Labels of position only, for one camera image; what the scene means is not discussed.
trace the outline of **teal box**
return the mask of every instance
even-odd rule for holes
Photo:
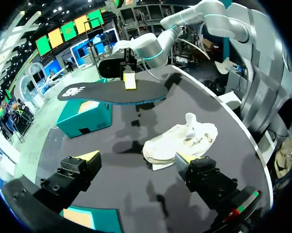
[[[56,125],[69,137],[77,137],[112,125],[112,105],[89,100],[69,100]],[[89,110],[80,112],[80,109],[90,104]]]

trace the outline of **round table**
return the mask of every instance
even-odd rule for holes
[[[168,66],[153,73],[166,77],[170,69]],[[261,190],[261,214],[269,210],[273,201],[270,176],[246,127],[200,82],[177,67],[172,69],[169,79],[161,81],[169,90],[165,100],[142,106],[114,105],[111,127],[73,139],[63,136],[52,156],[42,153],[37,178],[51,175],[67,156],[100,150],[102,169],[74,205],[119,209],[125,233],[203,232],[217,213],[187,189],[175,166],[152,171],[141,155],[147,140],[176,124],[185,124],[185,114],[191,112],[199,122],[213,123],[218,129],[216,141],[205,156],[214,159],[226,176],[238,179],[240,190],[247,185]],[[160,82],[145,71],[138,73],[137,79]]]

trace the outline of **shoe insole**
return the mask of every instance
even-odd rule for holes
[[[75,83],[64,88],[58,100],[85,99],[115,105],[138,105],[162,100],[167,93],[164,85],[146,80],[136,80],[136,90],[126,90],[123,81]]]

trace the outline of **white table edge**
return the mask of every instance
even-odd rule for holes
[[[238,118],[238,116],[228,107],[228,105],[226,105],[224,102],[222,102],[220,100],[220,98],[215,95],[214,92],[212,92],[211,90],[209,90],[205,85],[203,85],[201,82],[199,82],[197,79],[195,79],[193,76],[189,75],[188,73],[186,73],[185,71],[181,70],[180,68],[176,67],[176,66],[172,66],[173,69],[177,70],[178,72],[180,72],[181,74],[183,74],[184,76],[186,76],[188,79],[190,79],[191,81],[193,81],[195,84],[197,84],[198,86],[200,86],[204,91],[206,91],[208,94],[210,94],[214,99],[216,99],[222,106],[223,108],[231,115],[231,117],[238,123],[238,125],[240,126],[240,128],[244,131],[244,133],[246,134],[247,138],[249,139],[249,141],[251,142],[251,144],[253,145],[261,163],[263,166],[263,170],[267,179],[267,183],[268,183],[268,189],[269,189],[269,196],[270,196],[270,208],[273,205],[273,188],[272,188],[272,182],[271,182],[271,177],[270,177],[270,173],[267,167],[267,164],[265,163],[265,160],[262,156],[262,153],[257,145],[257,143],[255,142],[253,136],[251,135],[251,133],[248,131],[248,129],[246,128],[246,126],[243,124],[243,122]]]

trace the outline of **robotic arm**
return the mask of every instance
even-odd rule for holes
[[[113,49],[113,53],[129,46],[139,58],[151,67],[157,68],[167,64],[167,57],[173,44],[181,32],[181,25],[205,22],[210,34],[229,37],[246,43],[249,40],[247,28],[236,19],[226,16],[225,6],[218,0],[202,0],[197,5],[187,8],[161,20],[166,29],[158,38],[153,33],[144,34],[127,43],[121,42]]]

